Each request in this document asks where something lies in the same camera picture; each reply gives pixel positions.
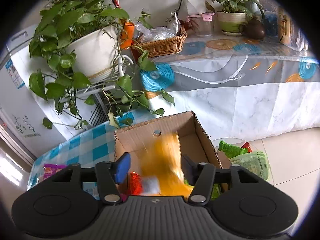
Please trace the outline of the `orange yellow snack bag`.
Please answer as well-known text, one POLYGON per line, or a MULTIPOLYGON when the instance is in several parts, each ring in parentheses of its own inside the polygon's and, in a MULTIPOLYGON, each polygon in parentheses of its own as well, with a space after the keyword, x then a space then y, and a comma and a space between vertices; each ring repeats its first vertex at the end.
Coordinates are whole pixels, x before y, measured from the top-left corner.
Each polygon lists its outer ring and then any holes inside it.
POLYGON ((183 196, 191 190, 184 184, 178 134, 161 135, 139 155, 143 195, 183 196))

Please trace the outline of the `purple snack bag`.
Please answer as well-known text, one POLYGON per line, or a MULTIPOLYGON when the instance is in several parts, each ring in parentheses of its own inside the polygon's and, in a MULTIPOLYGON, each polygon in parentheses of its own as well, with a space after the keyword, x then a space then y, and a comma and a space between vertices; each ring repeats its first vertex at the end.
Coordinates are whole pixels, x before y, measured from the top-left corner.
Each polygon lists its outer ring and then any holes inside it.
POLYGON ((63 170, 66 165, 57 165, 57 164, 47 164, 45 163, 44 173, 43 173, 43 180, 46 180, 47 178, 51 177, 52 175, 56 174, 57 172, 63 170))

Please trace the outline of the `green cracker snack bag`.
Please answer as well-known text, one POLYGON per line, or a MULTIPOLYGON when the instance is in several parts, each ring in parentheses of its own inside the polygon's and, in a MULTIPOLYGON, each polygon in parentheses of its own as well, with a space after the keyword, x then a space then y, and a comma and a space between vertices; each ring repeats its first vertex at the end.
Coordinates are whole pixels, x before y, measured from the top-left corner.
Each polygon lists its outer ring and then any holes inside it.
MULTIPOLYGON (((188 189, 190 189, 191 191, 193 190, 194 186, 191 186, 186 179, 184 180, 184 184, 187 186, 188 189)), ((215 200, 220 195, 221 195, 220 185, 219 184, 214 184, 210 200, 215 200)))

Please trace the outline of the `red snack bag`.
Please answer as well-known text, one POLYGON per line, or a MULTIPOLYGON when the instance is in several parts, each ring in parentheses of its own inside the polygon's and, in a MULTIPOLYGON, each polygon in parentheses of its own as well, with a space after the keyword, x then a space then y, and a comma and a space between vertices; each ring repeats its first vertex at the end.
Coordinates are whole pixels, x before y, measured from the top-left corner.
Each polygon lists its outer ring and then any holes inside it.
POLYGON ((127 180, 127 191, 128 196, 139 196, 143 193, 142 179, 141 176, 136 172, 131 172, 127 180))

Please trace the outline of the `blue white checkered tablecloth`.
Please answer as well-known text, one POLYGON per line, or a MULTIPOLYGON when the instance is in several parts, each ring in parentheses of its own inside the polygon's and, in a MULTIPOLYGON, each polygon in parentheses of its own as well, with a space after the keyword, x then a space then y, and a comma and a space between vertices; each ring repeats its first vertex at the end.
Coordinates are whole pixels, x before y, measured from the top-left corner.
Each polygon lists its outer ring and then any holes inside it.
POLYGON ((69 165, 79 163, 82 168, 94 167, 101 161, 114 161, 116 128, 107 121, 65 141, 34 162, 27 190, 43 180, 44 165, 69 165))

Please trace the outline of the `cardboard milk carton box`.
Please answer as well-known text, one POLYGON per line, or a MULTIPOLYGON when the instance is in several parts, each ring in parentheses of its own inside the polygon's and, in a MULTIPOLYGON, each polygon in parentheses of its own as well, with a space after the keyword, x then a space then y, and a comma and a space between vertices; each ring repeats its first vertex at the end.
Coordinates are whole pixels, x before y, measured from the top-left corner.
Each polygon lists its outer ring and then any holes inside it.
POLYGON ((127 126, 115 131, 114 137, 114 158, 130 154, 130 172, 148 184, 142 192, 145 196, 189 197, 192 186, 182 171, 183 155, 197 164, 211 163, 216 168, 225 168, 192 111, 127 126))

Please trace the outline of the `green plastic bag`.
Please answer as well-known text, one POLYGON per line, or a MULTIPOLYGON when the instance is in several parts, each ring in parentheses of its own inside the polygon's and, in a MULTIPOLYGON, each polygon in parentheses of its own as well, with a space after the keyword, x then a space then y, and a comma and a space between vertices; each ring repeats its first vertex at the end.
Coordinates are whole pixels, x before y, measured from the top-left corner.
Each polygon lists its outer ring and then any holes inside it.
POLYGON ((258 151, 250 142, 236 139, 221 139, 216 150, 223 153, 231 164, 241 165, 265 181, 272 181, 272 172, 267 154, 258 151))

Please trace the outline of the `white freezer with green print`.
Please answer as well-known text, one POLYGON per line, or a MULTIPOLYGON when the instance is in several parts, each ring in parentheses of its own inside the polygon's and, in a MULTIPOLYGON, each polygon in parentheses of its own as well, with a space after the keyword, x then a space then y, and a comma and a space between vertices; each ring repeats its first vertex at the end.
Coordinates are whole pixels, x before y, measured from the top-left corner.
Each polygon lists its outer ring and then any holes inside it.
POLYGON ((98 102, 87 105, 77 99, 80 115, 88 125, 80 130, 69 112, 58 114, 53 101, 39 98, 29 89, 29 76, 40 69, 48 82, 53 73, 45 59, 30 58, 29 43, 36 25, 20 30, 1 48, 1 137, 26 162, 41 155, 79 133, 106 121, 98 102))

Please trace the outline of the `white metal plant stand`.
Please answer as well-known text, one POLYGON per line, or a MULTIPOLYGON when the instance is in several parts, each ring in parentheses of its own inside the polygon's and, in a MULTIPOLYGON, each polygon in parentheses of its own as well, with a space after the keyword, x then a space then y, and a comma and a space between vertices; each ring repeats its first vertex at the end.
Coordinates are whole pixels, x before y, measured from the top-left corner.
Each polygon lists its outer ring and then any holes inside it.
POLYGON ((116 81, 134 66, 133 60, 123 55, 92 78, 73 70, 58 73, 56 82, 66 88, 65 95, 55 100, 61 125, 75 134, 107 121, 113 103, 106 103, 106 96, 116 91, 116 81))

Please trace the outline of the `patterned table cover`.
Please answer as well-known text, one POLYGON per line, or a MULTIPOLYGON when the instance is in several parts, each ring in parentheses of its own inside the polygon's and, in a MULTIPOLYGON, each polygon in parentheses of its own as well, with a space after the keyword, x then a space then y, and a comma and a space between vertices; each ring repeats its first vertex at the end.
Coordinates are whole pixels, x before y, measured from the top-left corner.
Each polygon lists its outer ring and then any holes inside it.
POLYGON ((213 138, 257 140, 319 126, 319 61, 274 38, 189 36, 178 54, 142 72, 150 105, 193 111, 213 138))

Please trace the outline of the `wicker basket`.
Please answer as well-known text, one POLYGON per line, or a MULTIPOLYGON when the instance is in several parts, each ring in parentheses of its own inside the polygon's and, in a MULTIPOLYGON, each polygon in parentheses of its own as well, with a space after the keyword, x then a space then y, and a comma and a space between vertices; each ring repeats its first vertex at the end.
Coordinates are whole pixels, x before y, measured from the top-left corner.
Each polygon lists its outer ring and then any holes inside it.
POLYGON ((166 40, 141 43, 140 47, 149 52, 149 58, 178 54, 182 51, 183 44, 187 37, 188 34, 182 25, 178 36, 166 40))

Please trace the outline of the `green pothos plant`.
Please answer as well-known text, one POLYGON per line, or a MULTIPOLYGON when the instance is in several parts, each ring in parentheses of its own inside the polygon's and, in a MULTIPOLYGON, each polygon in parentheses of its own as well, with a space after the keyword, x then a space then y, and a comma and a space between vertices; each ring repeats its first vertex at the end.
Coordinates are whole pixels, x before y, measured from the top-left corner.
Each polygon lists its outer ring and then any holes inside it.
POLYGON ((75 119, 74 130, 89 125, 78 102, 94 105, 89 90, 96 84, 110 106, 106 115, 113 127, 132 124, 128 116, 132 109, 150 109, 146 92, 133 89, 133 77, 125 73, 130 64, 125 50, 140 52, 134 65, 138 70, 151 72, 156 65, 129 32, 130 16, 118 0, 57 0, 41 16, 29 55, 43 58, 49 73, 31 73, 29 88, 39 98, 52 101, 57 114, 75 119))

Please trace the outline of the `glass jar pink lid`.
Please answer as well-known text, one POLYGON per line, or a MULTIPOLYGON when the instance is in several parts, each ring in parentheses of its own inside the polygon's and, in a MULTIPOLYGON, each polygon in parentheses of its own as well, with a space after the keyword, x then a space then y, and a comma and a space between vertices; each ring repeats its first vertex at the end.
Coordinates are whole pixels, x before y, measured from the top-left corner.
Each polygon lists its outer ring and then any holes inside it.
POLYGON ((211 36, 214 31, 214 12, 207 12, 198 15, 188 15, 195 35, 198 37, 211 36))

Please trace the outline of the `brown clay teapot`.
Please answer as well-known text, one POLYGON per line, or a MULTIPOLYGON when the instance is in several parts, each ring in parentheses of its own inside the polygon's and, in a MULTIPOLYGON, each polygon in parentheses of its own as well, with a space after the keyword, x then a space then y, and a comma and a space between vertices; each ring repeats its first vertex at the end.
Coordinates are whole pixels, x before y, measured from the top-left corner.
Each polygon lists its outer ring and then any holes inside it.
POLYGON ((256 18, 249 20, 247 23, 240 24, 239 31, 242 35, 254 40, 262 40, 266 36, 263 24, 256 18))

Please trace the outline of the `green striped plant pot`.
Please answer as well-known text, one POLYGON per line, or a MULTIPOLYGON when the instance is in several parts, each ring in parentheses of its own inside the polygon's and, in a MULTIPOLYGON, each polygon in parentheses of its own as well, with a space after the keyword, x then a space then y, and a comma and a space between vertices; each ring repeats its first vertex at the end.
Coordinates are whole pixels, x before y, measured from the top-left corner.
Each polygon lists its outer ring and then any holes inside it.
POLYGON ((241 36, 239 26, 246 22, 244 12, 217 12, 217 20, 223 34, 241 36))

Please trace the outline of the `white angular plant pot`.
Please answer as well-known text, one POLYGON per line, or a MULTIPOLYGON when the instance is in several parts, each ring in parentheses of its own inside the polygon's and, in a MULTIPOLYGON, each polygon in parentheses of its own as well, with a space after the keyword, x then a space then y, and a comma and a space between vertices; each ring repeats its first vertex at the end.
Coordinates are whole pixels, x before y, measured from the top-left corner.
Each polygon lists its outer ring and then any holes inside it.
POLYGON ((206 12, 206 0, 182 0, 178 13, 180 20, 186 21, 189 15, 200 15, 206 12))

